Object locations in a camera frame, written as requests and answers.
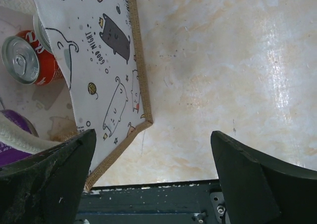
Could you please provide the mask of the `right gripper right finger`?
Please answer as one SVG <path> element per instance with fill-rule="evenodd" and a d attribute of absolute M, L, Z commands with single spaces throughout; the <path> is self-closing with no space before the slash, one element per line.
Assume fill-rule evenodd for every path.
<path fill-rule="evenodd" d="M 317 172 L 233 139 L 211 134 L 211 149 L 230 222 L 315 224 Z"/>

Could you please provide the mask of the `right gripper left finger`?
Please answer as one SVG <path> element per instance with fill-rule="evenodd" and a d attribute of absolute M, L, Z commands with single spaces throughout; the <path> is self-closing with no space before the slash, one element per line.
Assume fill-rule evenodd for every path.
<path fill-rule="evenodd" d="M 96 147 L 86 130 L 53 148 L 0 168 L 2 224 L 72 224 Z"/>

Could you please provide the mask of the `purple Fanta can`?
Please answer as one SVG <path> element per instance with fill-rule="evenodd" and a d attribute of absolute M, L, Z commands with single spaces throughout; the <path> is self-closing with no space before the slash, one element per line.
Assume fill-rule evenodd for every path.
<path fill-rule="evenodd" d="M 49 42 L 49 38 L 48 35 L 46 33 L 46 30 L 44 28 L 44 26 L 42 25 L 38 14 L 35 14 L 33 16 L 33 27 L 34 27 L 34 31 L 35 31 L 35 35 L 37 37 L 37 39 L 39 40 L 40 44 L 44 47 L 44 49 L 46 51 L 48 51 L 49 53 L 53 53 L 50 47 L 50 42 Z"/>
<path fill-rule="evenodd" d="M 33 134 L 38 137 L 38 133 L 33 126 L 33 124 L 24 116 L 13 110 L 1 110 L 0 111 L 6 118 L 18 125 L 20 128 L 26 132 Z M 0 166 L 5 166 L 13 162 L 22 160 L 26 157 L 31 156 L 30 153 L 19 151 L 11 146 L 6 145 L 5 143 L 0 143 Z"/>

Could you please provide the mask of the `red Coca-Cola can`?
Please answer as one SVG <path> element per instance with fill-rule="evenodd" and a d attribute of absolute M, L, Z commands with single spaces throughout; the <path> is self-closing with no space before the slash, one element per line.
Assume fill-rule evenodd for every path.
<path fill-rule="evenodd" d="M 63 78 L 53 54 L 44 48 L 33 30 L 7 37 L 1 56 L 9 74 L 24 85 L 44 86 Z"/>

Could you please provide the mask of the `burlap canvas tote bag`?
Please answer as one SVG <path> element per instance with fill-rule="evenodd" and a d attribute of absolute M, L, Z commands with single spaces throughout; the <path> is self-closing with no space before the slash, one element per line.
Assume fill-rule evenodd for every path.
<path fill-rule="evenodd" d="M 7 37 L 34 31 L 35 14 L 63 74 L 44 86 L 16 81 L 1 56 Z M 0 0 L 1 110 L 27 118 L 44 141 L 2 141 L 26 153 L 95 130 L 84 187 L 90 190 L 153 124 L 136 0 Z"/>

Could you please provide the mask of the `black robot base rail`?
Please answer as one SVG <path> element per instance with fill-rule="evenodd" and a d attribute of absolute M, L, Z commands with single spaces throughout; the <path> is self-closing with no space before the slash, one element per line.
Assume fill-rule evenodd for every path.
<path fill-rule="evenodd" d="M 218 180 L 94 187 L 76 224 L 228 224 Z"/>

